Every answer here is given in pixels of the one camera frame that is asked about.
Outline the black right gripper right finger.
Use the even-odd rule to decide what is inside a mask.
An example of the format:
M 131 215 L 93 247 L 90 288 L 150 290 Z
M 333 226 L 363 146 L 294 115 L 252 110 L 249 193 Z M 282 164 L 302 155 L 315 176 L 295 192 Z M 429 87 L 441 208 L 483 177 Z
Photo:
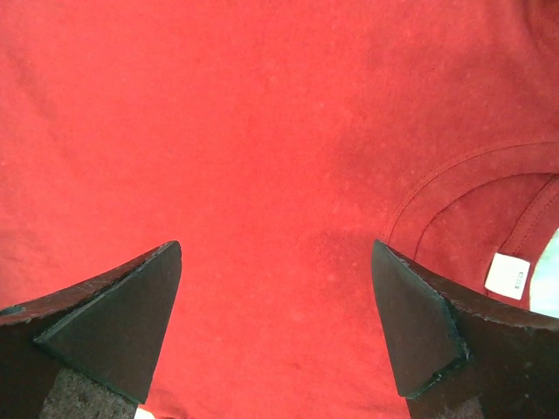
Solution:
M 509 306 L 375 241 L 372 277 L 413 418 L 556 418 L 558 321 Z

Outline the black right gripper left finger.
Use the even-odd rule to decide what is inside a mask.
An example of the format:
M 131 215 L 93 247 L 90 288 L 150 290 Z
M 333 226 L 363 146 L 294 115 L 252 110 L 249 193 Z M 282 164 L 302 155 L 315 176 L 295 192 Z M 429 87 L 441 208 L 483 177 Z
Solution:
M 1 311 L 3 418 L 132 418 L 146 402 L 182 271 L 177 241 Z

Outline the bright red t shirt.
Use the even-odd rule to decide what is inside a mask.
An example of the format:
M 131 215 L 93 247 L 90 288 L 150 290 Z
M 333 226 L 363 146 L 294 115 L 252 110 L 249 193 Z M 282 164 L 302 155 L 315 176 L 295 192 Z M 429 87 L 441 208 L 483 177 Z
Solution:
M 403 418 L 373 243 L 557 228 L 555 1 L 1 4 L 1 303 L 178 240 L 159 418 Z

